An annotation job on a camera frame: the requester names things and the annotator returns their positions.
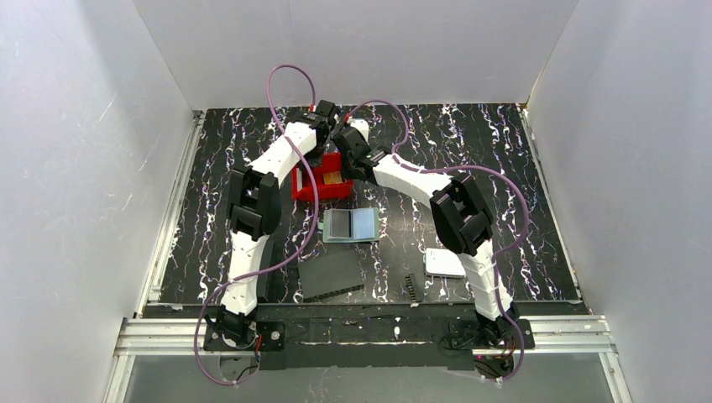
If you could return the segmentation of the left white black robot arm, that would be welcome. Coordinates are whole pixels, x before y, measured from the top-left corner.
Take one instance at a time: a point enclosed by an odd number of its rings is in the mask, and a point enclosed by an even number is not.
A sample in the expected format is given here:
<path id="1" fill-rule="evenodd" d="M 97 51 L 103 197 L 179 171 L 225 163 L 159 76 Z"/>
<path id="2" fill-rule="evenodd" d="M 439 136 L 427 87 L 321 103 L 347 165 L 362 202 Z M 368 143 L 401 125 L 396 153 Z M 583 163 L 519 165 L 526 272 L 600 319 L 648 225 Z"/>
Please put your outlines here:
<path id="1" fill-rule="evenodd" d="M 338 115 L 338 107 L 329 101 L 293 114 L 285 133 L 260 157 L 230 172 L 230 282 L 222 291 L 219 311 L 210 325 L 235 346 L 246 346 L 254 339 L 249 315 L 258 303 L 258 272 L 264 247 L 281 220 L 281 185 L 293 167 L 306 161 L 307 154 L 323 153 Z"/>

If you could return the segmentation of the red plastic bin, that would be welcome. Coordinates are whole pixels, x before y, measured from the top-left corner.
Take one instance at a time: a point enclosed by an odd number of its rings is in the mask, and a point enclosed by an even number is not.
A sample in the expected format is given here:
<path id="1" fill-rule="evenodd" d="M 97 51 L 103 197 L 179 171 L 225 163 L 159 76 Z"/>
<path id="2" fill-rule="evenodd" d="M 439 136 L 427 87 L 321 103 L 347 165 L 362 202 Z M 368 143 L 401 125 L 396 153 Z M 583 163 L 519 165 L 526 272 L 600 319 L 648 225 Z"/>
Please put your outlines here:
<path id="1" fill-rule="evenodd" d="M 342 175 L 342 156 L 329 153 L 322 163 L 312 169 L 320 201 L 344 200 L 353 193 L 353 181 Z M 291 198 L 293 201 L 314 202 L 311 182 L 302 163 L 291 171 Z"/>

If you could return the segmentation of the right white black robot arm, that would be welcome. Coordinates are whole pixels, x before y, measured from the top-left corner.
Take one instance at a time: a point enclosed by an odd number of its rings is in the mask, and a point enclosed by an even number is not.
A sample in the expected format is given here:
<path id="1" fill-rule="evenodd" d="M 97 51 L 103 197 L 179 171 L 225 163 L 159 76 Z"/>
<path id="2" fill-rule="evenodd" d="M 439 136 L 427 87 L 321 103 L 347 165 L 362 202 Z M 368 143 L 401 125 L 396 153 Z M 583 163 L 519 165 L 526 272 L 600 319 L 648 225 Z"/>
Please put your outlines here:
<path id="1" fill-rule="evenodd" d="M 458 259 L 474 292 L 478 341 L 494 345 L 507 338 L 512 299 L 495 267 L 494 216 L 475 179 L 462 168 L 449 175 L 374 149 L 349 124 L 336 129 L 332 141 L 343 177 L 398 191 L 429 207 L 440 243 Z"/>

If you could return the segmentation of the orange card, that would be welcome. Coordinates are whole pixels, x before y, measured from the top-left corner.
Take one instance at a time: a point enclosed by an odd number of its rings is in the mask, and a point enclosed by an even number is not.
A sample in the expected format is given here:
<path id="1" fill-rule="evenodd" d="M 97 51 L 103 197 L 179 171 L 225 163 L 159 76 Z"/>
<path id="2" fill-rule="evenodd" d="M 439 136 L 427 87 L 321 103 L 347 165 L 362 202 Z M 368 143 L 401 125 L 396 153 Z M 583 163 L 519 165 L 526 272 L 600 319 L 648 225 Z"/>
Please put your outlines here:
<path id="1" fill-rule="evenodd" d="M 332 171 L 324 173 L 322 176 L 322 181 L 325 186 L 334 186 L 343 183 L 343 178 L 339 171 Z"/>

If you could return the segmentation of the mint green card holder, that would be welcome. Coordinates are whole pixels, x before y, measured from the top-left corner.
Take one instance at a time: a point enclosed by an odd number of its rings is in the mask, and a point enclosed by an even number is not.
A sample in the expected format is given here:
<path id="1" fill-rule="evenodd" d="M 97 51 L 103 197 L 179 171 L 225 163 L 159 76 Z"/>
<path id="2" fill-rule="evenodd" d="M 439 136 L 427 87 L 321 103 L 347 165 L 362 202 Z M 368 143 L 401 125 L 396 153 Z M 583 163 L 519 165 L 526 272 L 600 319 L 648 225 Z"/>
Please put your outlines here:
<path id="1" fill-rule="evenodd" d="M 328 209 L 324 212 L 324 243 L 367 243 L 380 239 L 380 216 L 376 208 Z"/>

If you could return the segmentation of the black credit card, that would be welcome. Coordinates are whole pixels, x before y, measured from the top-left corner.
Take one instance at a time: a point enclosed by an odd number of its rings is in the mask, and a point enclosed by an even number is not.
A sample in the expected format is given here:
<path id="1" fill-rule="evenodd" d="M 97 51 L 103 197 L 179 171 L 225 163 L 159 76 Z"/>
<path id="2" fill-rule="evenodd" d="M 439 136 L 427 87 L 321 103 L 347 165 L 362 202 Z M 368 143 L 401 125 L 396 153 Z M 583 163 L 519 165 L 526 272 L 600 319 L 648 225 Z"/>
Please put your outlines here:
<path id="1" fill-rule="evenodd" d="M 352 236 L 352 212 L 332 209 L 328 211 L 329 234 L 331 238 L 349 239 Z"/>

